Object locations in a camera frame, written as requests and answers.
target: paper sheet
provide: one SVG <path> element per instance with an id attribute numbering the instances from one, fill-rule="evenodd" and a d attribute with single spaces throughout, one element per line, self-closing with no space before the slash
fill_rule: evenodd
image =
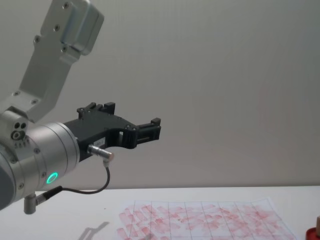
<path id="1" fill-rule="evenodd" d="M 132 201 L 116 240 L 298 240 L 269 198 L 251 202 Z"/>

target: red stains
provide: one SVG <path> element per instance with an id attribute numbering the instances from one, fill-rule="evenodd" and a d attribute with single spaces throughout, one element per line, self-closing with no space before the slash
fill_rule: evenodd
<path id="1" fill-rule="evenodd" d="M 136 202 L 119 214 L 120 240 L 295 240 L 268 200 Z"/>

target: black cable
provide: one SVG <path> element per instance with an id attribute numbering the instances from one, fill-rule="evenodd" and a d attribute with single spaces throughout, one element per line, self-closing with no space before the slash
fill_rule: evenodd
<path id="1" fill-rule="evenodd" d="M 63 191 L 73 192 L 73 193 L 76 193 L 76 194 L 97 194 L 97 193 L 100 193 L 104 189 L 106 189 L 106 187 L 108 187 L 109 182 L 110 182 L 110 177 L 111 176 L 110 176 L 109 167 L 106 167 L 105 169 L 106 169 L 106 174 L 107 174 L 106 183 L 105 183 L 105 185 L 103 187 L 101 187 L 98 190 L 95 190 L 95 191 L 80 191 L 80 190 L 76 190 L 76 189 L 72 189 L 72 188 L 66 188 L 66 187 L 63 187 L 62 190 Z"/>

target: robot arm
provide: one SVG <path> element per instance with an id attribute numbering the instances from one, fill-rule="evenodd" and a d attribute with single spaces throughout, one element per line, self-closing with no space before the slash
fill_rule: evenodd
<path id="1" fill-rule="evenodd" d="M 132 124 L 114 115 L 112 102 L 79 108 L 78 119 L 64 124 L 28 127 L 54 108 L 71 65 L 91 52 L 103 20 L 89 0 L 52 1 L 41 35 L 34 38 L 34 53 L 19 89 L 0 102 L 0 210 L 25 198 L 25 213 L 32 214 L 36 205 L 63 188 L 38 198 L 34 192 L 62 178 L 79 162 L 100 156 L 108 173 L 114 155 L 106 148 L 134 149 L 159 139 L 159 118 Z"/>

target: red marks on paper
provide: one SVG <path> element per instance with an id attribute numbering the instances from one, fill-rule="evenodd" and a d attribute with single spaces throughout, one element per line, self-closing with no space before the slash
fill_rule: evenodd
<path id="1" fill-rule="evenodd" d="M 295 240 L 268 199 L 137 201 L 119 214 L 119 240 Z"/>

